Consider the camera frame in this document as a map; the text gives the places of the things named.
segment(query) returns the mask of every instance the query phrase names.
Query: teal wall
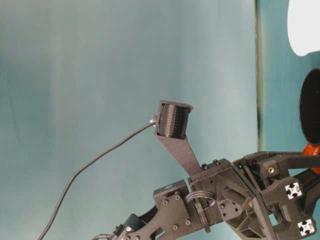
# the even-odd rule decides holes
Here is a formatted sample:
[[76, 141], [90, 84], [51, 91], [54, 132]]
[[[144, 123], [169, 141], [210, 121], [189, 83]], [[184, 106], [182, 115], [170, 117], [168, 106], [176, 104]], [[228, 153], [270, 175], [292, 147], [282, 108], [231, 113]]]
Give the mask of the teal wall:
[[[299, 122], [300, 90], [308, 72], [320, 66], [320, 52], [297, 56], [291, 49], [288, 3], [257, 1], [259, 148], [265, 151], [302, 151], [305, 147]], [[319, 205], [314, 218], [319, 222]], [[320, 232], [308, 239], [319, 238]]]
[[[257, 150], [253, 0], [0, 0], [0, 239], [34, 240], [71, 175], [149, 121], [194, 106], [200, 163]], [[74, 182], [45, 239], [88, 240], [187, 174], [148, 129]], [[238, 239], [225, 224], [185, 239]]]

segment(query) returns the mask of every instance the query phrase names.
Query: black round object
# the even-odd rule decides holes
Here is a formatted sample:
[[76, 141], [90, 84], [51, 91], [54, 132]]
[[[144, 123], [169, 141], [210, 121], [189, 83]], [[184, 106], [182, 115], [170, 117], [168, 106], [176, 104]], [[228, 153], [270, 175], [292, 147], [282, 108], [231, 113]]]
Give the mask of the black round object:
[[320, 68], [306, 76], [300, 94], [300, 124], [305, 139], [320, 145]]

